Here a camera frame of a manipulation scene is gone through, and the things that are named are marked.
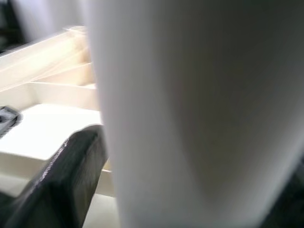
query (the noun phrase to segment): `blurry background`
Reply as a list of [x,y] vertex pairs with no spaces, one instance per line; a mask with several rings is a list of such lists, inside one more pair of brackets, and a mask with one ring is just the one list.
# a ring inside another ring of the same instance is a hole
[[75,0],[0,0],[0,52],[82,25]]

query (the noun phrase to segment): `white cylinder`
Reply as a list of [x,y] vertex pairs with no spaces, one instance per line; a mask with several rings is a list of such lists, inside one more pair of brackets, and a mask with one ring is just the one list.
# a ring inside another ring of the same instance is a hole
[[262,222],[304,136],[304,7],[281,2],[82,2],[123,228]]

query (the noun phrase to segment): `dark object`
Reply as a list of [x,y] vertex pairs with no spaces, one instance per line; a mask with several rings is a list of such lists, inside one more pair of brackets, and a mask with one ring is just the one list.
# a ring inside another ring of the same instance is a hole
[[5,135],[12,127],[21,120],[21,114],[10,107],[0,108],[0,137]]
[[13,4],[10,0],[0,1],[1,18],[5,19],[5,25],[0,28],[0,38],[4,41],[0,44],[0,53],[18,47],[25,43],[19,22],[16,17]]
[[82,227],[106,159],[101,126],[74,133],[17,198],[0,194],[0,227]]

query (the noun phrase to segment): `white tube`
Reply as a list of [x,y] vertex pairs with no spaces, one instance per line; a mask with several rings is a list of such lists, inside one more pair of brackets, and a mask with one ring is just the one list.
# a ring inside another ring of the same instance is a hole
[[303,6],[82,6],[122,227],[258,226],[303,144]]

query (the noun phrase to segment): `white panel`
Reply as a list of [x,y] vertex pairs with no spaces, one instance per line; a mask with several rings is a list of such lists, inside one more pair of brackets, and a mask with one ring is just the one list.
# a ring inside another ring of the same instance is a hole
[[115,196],[112,182],[112,172],[105,170],[105,168],[99,177],[96,193],[106,196]]
[[48,82],[82,86],[94,82],[91,63],[76,65],[59,73],[39,78],[35,82]]
[[74,36],[69,34],[69,32],[62,32],[38,43],[23,45],[14,52],[8,54],[4,53],[4,55],[0,56],[0,69],[14,65],[18,61],[29,58],[30,56],[35,56],[38,53],[43,53],[47,50],[50,52],[57,52],[55,54],[53,53],[51,56],[45,56],[47,58],[62,56],[67,52],[74,51],[77,48],[77,40]]
[[40,77],[46,77],[53,74],[57,74],[61,71],[64,71],[66,69],[75,67],[76,65],[87,63],[87,55],[88,55],[88,49],[84,48],[82,50],[78,50],[75,53],[71,53],[69,56],[66,56],[60,61],[57,61],[56,64],[53,64],[51,67],[43,69],[44,71],[37,75],[35,78]]
[[0,91],[0,106],[11,106],[17,110],[23,110],[37,104],[35,93],[28,84]]
[[73,56],[74,45],[72,40],[67,40],[48,47],[42,52],[29,54],[28,58],[14,60],[14,64],[0,68],[0,87],[5,88],[29,81],[44,74],[48,68],[60,69],[60,67],[69,67],[75,63],[82,62],[82,52],[78,52]]
[[76,85],[30,83],[41,104],[57,104],[98,111],[95,89]]
[[104,170],[111,171],[110,160],[108,160],[108,161],[104,164]]

